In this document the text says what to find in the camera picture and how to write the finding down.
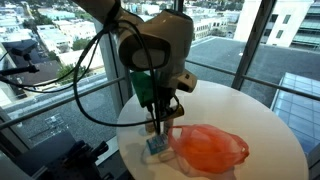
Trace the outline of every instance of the orange plastic bag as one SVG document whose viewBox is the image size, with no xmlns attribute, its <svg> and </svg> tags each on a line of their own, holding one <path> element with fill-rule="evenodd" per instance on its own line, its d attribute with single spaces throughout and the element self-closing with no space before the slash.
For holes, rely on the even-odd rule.
<svg viewBox="0 0 320 180">
<path fill-rule="evenodd" d="M 182 129 L 177 139 L 172 135 L 174 128 Z M 173 126 L 168 141 L 190 166 L 210 173 L 223 173 L 249 155 L 249 147 L 240 137 L 206 124 Z"/>
</svg>

